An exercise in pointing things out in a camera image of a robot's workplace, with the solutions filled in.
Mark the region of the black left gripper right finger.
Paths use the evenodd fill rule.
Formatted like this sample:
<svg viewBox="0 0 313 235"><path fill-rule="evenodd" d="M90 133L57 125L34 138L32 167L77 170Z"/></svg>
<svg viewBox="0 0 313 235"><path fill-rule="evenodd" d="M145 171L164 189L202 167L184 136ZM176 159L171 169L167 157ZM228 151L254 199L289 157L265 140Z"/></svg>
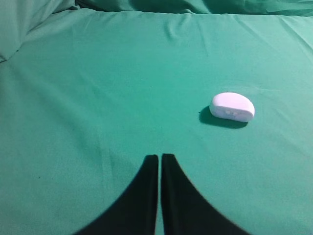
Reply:
<svg viewBox="0 0 313 235"><path fill-rule="evenodd" d="M246 235L197 191L175 155L161 160L161 207L166 235Z"/></svg>

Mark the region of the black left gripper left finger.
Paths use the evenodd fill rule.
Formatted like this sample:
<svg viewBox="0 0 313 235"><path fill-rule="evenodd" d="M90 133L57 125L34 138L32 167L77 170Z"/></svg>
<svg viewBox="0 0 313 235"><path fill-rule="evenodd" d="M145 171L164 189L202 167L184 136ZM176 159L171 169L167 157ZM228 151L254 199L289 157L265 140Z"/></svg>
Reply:
<svg viewBox="0 0 313 235"><path fill-rule="evenodd" d="M158 156L147 155L118 199L77 235L154 235L158 208Z"/></svg>

